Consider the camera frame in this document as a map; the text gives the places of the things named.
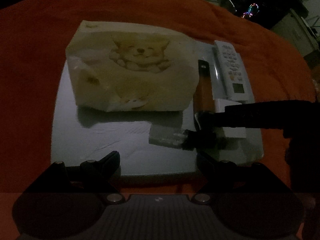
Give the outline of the white cube power adapter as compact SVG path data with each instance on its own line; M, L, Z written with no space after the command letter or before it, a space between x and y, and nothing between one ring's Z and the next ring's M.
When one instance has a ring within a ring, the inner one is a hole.
M226 99L215 99L214 100L214 112L225 113L227 106L241 105L240 102L226 100ZM217 137L226 139L245 139L246 129L244 127L236 127L237 116L234 114L227 114L226 117L218 119L221 121L217 128Z

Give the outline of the tissue pack with dog print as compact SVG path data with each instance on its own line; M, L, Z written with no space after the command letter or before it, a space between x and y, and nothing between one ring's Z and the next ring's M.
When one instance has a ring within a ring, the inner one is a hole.
M199 82L195 41L152 25L83 21L66 48L75 102L118 111L183 111Z

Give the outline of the white storage box lid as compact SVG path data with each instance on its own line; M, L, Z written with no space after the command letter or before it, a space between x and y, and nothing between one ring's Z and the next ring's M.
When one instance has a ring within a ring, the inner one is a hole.
M68 67L64 67L55 104L50 160L78 166L118 151L121 175L126 178L194 173L196 151L149 144L151 125L195 131L194 107L181 112L110 113L78 107Z

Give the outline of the orange and black tube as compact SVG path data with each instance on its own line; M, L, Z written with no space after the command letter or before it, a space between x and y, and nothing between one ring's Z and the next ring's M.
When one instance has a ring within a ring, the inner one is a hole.
M198 60L199 83L194 94L194 113L214 109L209 63Z

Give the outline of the white air conditioner remote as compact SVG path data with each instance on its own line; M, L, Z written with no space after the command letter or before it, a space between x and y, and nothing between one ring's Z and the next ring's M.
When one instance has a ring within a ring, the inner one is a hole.
M245 102L249 100L245 68L241 57L232 44L215 40L214 51L224 81L228 100Z

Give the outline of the rgb lit computer case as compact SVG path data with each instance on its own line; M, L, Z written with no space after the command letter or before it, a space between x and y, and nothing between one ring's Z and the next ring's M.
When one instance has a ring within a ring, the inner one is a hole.
M246 12L243 13L242 18L250 19L259 12L259 5L252 3Z

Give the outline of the orange table cloth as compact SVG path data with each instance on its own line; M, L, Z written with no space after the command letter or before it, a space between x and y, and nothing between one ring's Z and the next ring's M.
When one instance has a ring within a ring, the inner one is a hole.
M299 52L262 26L204 0L25 0L1 10L1 239L16 239L11 208L50 164L65 49L83 20L132 22L224 40L240 53L257 102L314 101Z

